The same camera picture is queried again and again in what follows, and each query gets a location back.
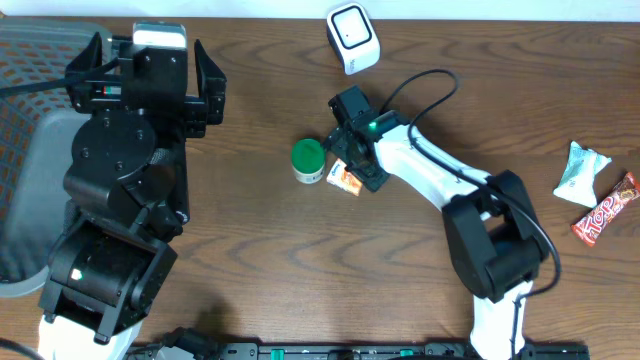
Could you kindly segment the red chocolate wafer pack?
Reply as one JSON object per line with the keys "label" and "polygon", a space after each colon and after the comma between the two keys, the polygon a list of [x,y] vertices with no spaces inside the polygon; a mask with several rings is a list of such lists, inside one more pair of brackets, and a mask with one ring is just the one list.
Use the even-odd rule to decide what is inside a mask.
{"label": "red chocolate wafer pack", "polygon": [[572,232],[586,245],[593,247],[602,231],[638,197],[639,182],[631,172],[627,172],[603,201],[571,226]]}

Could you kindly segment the mint wet wipes pack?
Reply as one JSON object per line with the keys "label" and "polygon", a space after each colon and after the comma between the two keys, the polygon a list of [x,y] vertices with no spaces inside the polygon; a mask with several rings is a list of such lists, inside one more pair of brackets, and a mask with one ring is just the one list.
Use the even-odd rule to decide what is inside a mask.
{"label": "mint wet wipes pack", "polygon": [[594,192],[595,177],[611,161],[611,158],[572,141],[566,168],[553,194],[569,202],[594,208],[598,204]]}

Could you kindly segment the green lid jar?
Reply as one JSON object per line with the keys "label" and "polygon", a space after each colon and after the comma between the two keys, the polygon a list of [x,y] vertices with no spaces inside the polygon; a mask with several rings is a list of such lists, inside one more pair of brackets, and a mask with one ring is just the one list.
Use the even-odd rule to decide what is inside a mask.
{"label": "green lid jar", "polygon": [[306,138],[297,141],[291,151],[295,178],[303,184],[314,184],[324,175],[326,153],[320,142]]}

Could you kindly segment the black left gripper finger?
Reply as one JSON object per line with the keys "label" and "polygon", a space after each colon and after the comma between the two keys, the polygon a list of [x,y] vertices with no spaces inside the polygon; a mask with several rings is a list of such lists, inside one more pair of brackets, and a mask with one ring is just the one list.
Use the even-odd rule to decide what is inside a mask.
{"label": "black left gripper finger", "polygon": [[66,66],[65,74],[83,74],[97,69],[102,64],[102,38],[100,33],[96,32],[89,44]]}
{"label": "black left gripper finger", "polygon": [[224,117],[226,75],[206,53],[200,40],[194,43],[194,55],[199,97],[208,107],[206,122],[221,124]]}

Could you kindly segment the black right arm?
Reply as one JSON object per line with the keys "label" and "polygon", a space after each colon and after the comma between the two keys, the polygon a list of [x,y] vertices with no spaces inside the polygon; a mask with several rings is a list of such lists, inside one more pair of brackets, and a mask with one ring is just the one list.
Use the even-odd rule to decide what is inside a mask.
{"label": "black right arm", "polygon": [[392,176],[442,216],[451,263],[472,293],[470,342],[482,359],[515,359],[525,347],[524,305],[552,254],[523,181],[468,166],[429,142],[410,120],[381,113],[353,86],[328,103],[337,126],[324,142],[364,188]]}

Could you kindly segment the orange snack packet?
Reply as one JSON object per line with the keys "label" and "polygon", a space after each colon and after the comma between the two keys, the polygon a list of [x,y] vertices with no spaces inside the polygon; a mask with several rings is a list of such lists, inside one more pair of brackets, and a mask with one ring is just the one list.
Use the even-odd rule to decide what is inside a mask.
{"label": "orange snack packet", "polygon": [[362,182],[346,169],[346,164],[337,159],[327,175],[327,182],[354,196],[358,196],[362,189]]}

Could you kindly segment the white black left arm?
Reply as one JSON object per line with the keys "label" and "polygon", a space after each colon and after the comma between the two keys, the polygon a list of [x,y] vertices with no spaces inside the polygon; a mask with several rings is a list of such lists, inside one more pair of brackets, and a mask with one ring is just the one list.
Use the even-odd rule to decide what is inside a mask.
{"label": "white black left arm", "polygon": [[227,79],[201,43],[122,41],[111,61],[94,37],[67,66],[86,116],[63,187],[76,217],[48,260],[39,300],[45,359],[122,359],[189,222],[186,144],[223,120]]}

